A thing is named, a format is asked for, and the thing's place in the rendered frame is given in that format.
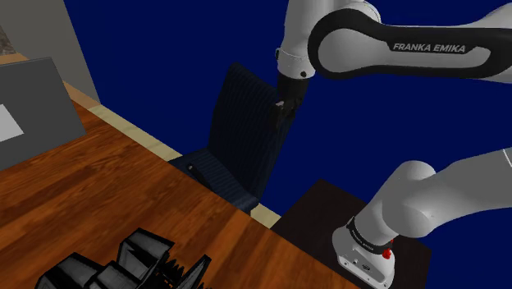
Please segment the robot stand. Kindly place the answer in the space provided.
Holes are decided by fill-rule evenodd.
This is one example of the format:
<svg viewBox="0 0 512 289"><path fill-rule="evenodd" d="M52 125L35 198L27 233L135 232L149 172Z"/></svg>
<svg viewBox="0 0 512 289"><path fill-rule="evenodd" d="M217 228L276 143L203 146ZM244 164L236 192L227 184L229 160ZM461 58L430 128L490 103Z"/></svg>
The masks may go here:
<svg viewBox="0 0 512 289"><path fill-rule="evenodd" d="M331 235L366 203L320 179L272 226L272 230L349 282L349 289L372 289L342 268ZM390 289L426 289L432 251L421 242L398 236L392 248L395 277Z"/></svg>

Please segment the dark blue chair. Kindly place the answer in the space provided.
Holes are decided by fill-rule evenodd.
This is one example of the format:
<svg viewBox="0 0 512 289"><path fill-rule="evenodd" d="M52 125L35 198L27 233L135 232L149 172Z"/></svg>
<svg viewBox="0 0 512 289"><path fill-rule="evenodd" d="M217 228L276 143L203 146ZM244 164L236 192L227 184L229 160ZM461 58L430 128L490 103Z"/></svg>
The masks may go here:
<svg viewBox="0 0 512 289"><path fill-rule="evenodd" d="M212 192L250 213L263 196L291 126L285 120L271 128L270 108L276 101L276 88L232 63L213 109L208 145L169 163L195 179L187 171L192 163Z"/></svg>

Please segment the black desk organizer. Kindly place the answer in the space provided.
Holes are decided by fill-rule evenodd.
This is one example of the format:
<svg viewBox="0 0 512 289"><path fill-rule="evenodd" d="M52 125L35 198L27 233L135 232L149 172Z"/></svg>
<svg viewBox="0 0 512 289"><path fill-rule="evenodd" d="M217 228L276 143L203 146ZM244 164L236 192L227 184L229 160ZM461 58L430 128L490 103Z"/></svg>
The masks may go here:
<svg viewBox="0 0 512 289"><path fill-rule="evenodd" d="M74 252L45 272L34 289L212 289L202 281L211 258L203 255L185 270L169 258L174 245L138 228L121 242L115 260L101 265Z"/></svg>

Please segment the grey laptop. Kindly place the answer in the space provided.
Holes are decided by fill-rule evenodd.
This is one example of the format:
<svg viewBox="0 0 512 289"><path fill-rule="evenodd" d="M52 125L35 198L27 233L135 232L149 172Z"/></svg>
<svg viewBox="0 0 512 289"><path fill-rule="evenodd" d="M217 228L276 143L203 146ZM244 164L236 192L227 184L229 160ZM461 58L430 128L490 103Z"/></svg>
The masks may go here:
<svg viewBox="0 0 512 289"><path fill-rule="evenodd" d="M50 57L0 65L0 171L84 135Z"/></svg>

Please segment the black pen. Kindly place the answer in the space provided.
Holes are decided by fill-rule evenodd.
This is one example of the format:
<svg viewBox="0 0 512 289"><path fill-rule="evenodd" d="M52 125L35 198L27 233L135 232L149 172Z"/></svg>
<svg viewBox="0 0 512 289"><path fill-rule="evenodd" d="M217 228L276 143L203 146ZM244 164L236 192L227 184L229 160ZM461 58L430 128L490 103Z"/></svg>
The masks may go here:
<svg viewBox="0 0 512 289"><path fill-rule="evenodd" d="M208 188L209 190L212 189L211 185L209 184L208 180L205 178L205 176L192 164L189 163L187 165L187 171L203 186Z"/></svg>

